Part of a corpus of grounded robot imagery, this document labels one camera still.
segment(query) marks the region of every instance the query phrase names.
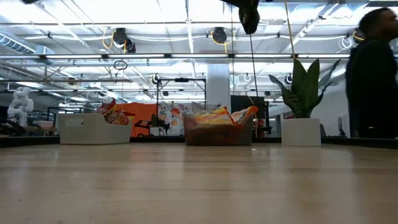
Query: white planter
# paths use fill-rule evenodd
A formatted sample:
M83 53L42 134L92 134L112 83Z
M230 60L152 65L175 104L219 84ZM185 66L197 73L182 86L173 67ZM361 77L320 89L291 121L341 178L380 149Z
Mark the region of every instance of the white planter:
M321 146L319 119L284 119L282 121L282 145Z

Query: ceiling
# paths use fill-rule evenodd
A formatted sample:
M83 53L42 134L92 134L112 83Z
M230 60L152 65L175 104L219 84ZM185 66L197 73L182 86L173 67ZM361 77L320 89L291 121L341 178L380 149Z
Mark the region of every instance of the ceiling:
M262 2L258 7L261 21L255 34L246 35L241 27L238 9L219 0L41 0L40 4L25 5L15 0L0 0L0 34L11 35L13 39L33 49L45 46L54 54L121 54L123 49L111 45L111 33L118 27L125 27L126 33L137 48L137 54L250 54L251 42L254 54L291 54L289 28L283 1ZM329 4L346 2L347 4ZM294 51L296 54L341 54L349 53L355 44L352 33L362 16L379 5L366 7L369 1L289 1L288 11L291 23ZM211 38L215 27L224 27L230 44L218 45ZM0 54L16 55L18 52L0 45ZM152 78L205 78L209 63L220 63L212 59L177 60L130 59L125 60L128 68L118 75L124 82L107 82L115 78L114 60L54 60L50 65L33 60L3 60L0 77L8 79L40 79L51 75L52 79L98 80L70 86L67 83L43 84L52 89L85 90L90 85L106 89L134 89L123 93L125 101L153 102L155 92L139 91L153 89ZM312 60L304 60L308 68ZM321 71L327 72L334 60L321 58ZM250 60L222 61L228 64L231 75L231 89L237 94L255 95L253 65ZM8 65L14 66L8 72ZM258 89L277 89L267 75L283 79L292 72L292 60L275 58L257 60L254 64L258 78ZM342 63L335 77L342 75ZM30 75L16 72L28 71ZM167 99L189 99L203 97L200 87L193 82L167 85L170 89L189 88L196 91L170 93ZM59 92L64 99L75 93ZM80 98L90 101L101 100L94 94L78 93Z

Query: white pillar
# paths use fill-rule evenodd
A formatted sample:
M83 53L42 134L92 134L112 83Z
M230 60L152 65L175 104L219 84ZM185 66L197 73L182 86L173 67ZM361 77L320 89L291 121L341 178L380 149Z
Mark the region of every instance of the white pillar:
M208 64L206 94L208 105L227 106L231 111L231 92L229 89L228 64Z

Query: brown basket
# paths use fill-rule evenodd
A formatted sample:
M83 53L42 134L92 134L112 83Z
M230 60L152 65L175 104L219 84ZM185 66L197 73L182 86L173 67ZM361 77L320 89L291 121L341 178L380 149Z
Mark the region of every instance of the brown basket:
M183 114L185 144L188 146L250 146L253 115L241 124L199 124L189 114Z

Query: black shirt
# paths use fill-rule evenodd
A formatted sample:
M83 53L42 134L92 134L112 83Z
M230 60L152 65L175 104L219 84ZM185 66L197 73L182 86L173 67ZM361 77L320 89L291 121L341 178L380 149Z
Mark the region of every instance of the black shirt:
M346 68L350 119L356 129L398 129L397 63L385 40L367 40L351 51Z

